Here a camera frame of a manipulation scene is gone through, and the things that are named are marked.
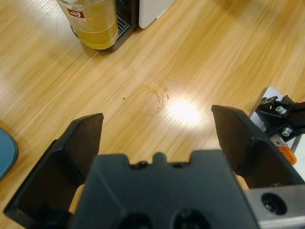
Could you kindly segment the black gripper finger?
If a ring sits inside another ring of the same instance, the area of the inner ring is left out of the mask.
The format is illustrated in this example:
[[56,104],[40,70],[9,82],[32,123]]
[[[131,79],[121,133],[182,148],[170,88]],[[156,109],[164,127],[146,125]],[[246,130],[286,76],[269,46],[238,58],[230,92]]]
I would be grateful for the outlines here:
[[269,137],[239,109],[213,105],[219,145],[232,170],[249,188],[305,182]]
[[17,223],[69,223],[77,188],[99,152],[102,113],[73,120],[54,140],[4,209]]

